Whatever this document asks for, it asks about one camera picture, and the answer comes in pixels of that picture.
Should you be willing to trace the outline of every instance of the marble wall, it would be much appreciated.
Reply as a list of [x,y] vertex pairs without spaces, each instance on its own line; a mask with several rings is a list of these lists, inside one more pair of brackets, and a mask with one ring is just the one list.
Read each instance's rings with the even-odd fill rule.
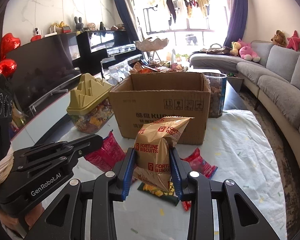
[[35,27],[45,35],[52,23],[64,21],[75,31],[75,16],[82,17],[84,26],[93,22],[98,28],[102,21],[111,28],[116,24],[115,10],[112,0],[10,0],[2,35],[11,32],[23,45],[30,42]]

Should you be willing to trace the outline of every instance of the red heart balloon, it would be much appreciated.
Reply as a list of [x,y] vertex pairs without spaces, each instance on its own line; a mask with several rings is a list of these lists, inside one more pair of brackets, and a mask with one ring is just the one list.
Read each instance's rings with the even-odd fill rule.
[[0,61],[0,74],[3,74],[6,78],[12,76],[16,71],[17,63],[13,59],[4,59]]
[[5,34],[1,39],[0,45],[0,58],[5,59],[6,54],[13,49],[21,46],[21,41],[19,38],[13,37],[12,33]]

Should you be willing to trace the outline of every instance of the red snack bag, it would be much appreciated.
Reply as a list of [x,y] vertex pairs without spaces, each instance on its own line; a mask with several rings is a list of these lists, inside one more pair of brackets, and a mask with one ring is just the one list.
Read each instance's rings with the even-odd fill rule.
[[199,148],[195,149],[190,156],[184,158],[183,160],[189,162],[193,171],[200,172],[208,179],[211,179],[218,168],[217,166],[211,166],[200,156]]
[[122,161],[125,157],[125,153],[115,140],[112,131],[110,131],[108,137],[103,140],[103,146],[87,155],[85,159],[97,166],[101,171],[111,171],[115,163]]
[[182,206],[185,211],[188,211],[191,208],[191,201],[183,201]]

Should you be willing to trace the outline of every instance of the purple curtain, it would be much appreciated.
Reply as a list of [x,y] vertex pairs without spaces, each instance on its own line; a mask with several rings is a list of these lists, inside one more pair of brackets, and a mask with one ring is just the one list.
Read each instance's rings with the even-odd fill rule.
[[234,0],[233,11],[224,46],[231,47],[232,41],[243,38],[248,17],[248,0]]

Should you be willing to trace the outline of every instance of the grey sofa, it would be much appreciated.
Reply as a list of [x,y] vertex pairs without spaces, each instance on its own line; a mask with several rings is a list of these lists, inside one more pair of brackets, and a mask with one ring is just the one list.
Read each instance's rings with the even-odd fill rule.
[[251,47],[256,51],[261,60],[259,63],[244,60],[240,57],[224,56],[224,55],[211,55],[205,53],[196,53],[191,55],[189,61],[193,68],[203,69],[218,69],[223,73],[237,73],[236,66],[239,62],[251,63],[256,66],[266,66],[270,49],[273,44],[267,41],[253,41]]
[[271,114],[300,168],[300,52],[266,43],[258,49],[269,52],[263,64],[239,62],[238,76]]

